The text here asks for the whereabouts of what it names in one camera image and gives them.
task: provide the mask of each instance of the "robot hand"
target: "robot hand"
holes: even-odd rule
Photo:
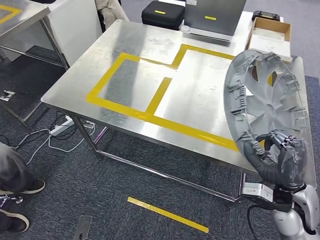
[[[279,149],[278,163],[268,164],[265,152],[257,154],[254,142],[245,141],[243,145],[245,156],[254,166],[261,178],[272,184],[288,188],[299,188],[304,184],[305,166],[307,160],[307,144],[300,137],[291,136],[283,130],[272,130],[257,137],[264,140],[264,149],[270,150],[272,145]]]

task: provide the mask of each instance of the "open cardboard box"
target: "open cardboard box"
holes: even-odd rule
[[[256,17],[245,49],[273,52],[284,62],[291,63],[291,35],[291,26],[289,23]]]

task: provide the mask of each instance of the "metal table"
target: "metal table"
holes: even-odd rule
[[[179,31],[117,20],[42,101],[70,115],[97,156],[236,202],[241,198],[245,173],[257,173],[232,140],[224,113],[223,85],[229,65],[233,56],[245,49],[246,39],[238,37],[238,41],[223,46]],[[289,67],[298,77],[306,106],[302,59],[295,58]],[[92,141],[80,118],[238,170],[239,196],[231,197],[103,152],[96,144],[106,128]],[[310,130],[307,132],[306,139],[312,154]],[[308,160],[308,183],[315,186],[313,158]]]
[[[58,44],[54,39],[54,35],[51,32],[50,26],[48,25],[45,19],[50,12],[50,9],[47,5],[33,1],[0,0],[0,48],[31,58],[35,58],[50,64],[63,67],[66,71],[67,69],[69,69],[67,61],[63,57],[63,53],[60,50]],[[43,57],[35,56],[26,52],[22,52],[2,45],[10,40],[13,36],[18,34],[24,29],[26,29],[31,25],[33,25],[38,21],[40,21],[45,34],[51,43],[52,47],[59,56],[61,63],[57,63]],[[4,104],[1,100],[0,107],[2,107],[7,112],[17,118],[21,123],[26,125],[25,121],[26,121],[32,114],[33,114],[41,103],[42,102],[40,101],[38,104],[37,104],[31,112],[29,112],[24,118],[18,116],[17,114],[14,113],[14,111]]]

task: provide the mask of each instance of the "yellow tape outline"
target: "yellow tape outline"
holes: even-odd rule
[[[166,14],[165,12],[164,12],[164,11],[158,11],[158,10],[155,10],[155,11],[154,11],[155,13],[157,13],[157,14]]]
[[[11,6],[1,5],[1,4],[0,4],[0,10],[5,10],[5,11],[11,12],[7,16],[5,16],[5,17],[2,17],[2,19],[0,19],[0,24],[3,24],[3,23],[5,23],[5,22],[21,12],[20,9],[11,7]]]
[[[156,206],[152,206],[152,205],[145,203],[145,202],[143,202],[143,201],[139,201],[139,200],[130,197],[130,196],[128,198],[128,201],[129,203],[140,206],[140,207],[148,209],[148,210],[157,213],[157,214],[165,216],[167,218],[170,218],[170,219],[173,219],[173,220],[175,220],[175,221],[177,221],[177,222],[186,224],[186,225],[188,225],[188,226],[192,227],[192,228],[198,229],[199,231],[202,231],[202,232],[204,232],[204,233],[206,233],[206,234],[208,234],[209,232],[209,229],[208,227],[202,226],[202,225],[198,224],[196,222],[190,221],[190,220],[188,220],[188,219],[186,219],[186,218],[183,218],[183,217],[181,217],[181,216],[178,216],[178,215],[176,215],[176,214],[173,214],[173,213],[171,213],[171,212],[168,212],[168,211],[162,210],[162,209],[158,208]]]
[[[234,58],[232,55],[229,55],[226,53],[208,50],[205,48],[200,48],[200,47],[186,45],[186,44],[182,44],[180,50],[177,52],[177,54],[175,56],[175,58],[171,64],[167,64],[167,63],[150,60],[147,58],[138,57],[138,56],[122,52],[98,83],[97,83],[92,90],[88,93],[87,96],[85,97],[85,100],[88,103],[98,105],[100,107],[106,108],[113,112],[123,114],[123,115],[136,118],[139,120],[143,120],[145,122],[158,125],[160,127],[172,130],[174,132],[178,132],[180,134],[184,134],[184,135],[187,135],[187,136],[190,136],[190,137],[193,137],[196,139],[200,139],[202,141],[215,144],[215,145],[218,145],[218,146],[221,146],[221,147],[237,152],[238,151],[237,146],[233,140],[231,140],[231,139],[214,135],[212,133],[208,133],[206,131],[202,131],[202,130],[199,130],[199,129],[196,129],[196,128],[193,128],[190,126],[186,126],[186,125],[183,125],[183,124],[180,124],[180,123],[177,123],[174,121],[171,121],[171,120],[168,120],[168,119],[165,119],[162,117],[155,116],[154,114],[155,110],[160,104],[161,100],[165,95],[165,93],[169,86],[170,82],[171,81],[171,79],[168,77],[165,77],[162,80],[162,82],[160,84],[160,86],[158,88],[158,90],[155,92],[155,94],[153,96],[153,98],[151,100],[151,102],[144,112],[134,109],[128,106],[122,105],[122,104],[113,102],[113,101],[103,99],[101,97],[98,97],[98,94],[125,60],[129,60],[132,62],[139,62],[140,60],[143,60],[143,61],[147,61],[149,63],[162,65],[162,66],[166,66],[174,70],[177,70],[178,69],[179,65],[182,62],[183,58],[185,56],[187,50],[195,51],[195,52],[199,52],[203,54],[208,54],[208,55],[229,59],[229,60],[232,60]]]
[[[216,17],[213,17],[213,16],[205,16],[205,19],[209,19],[209,20],[214,20],[216,21],[217,18]]]

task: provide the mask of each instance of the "laptop lid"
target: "laptop lid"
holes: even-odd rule
[[[184,25],[232,36],[246,0],[186,0]]]

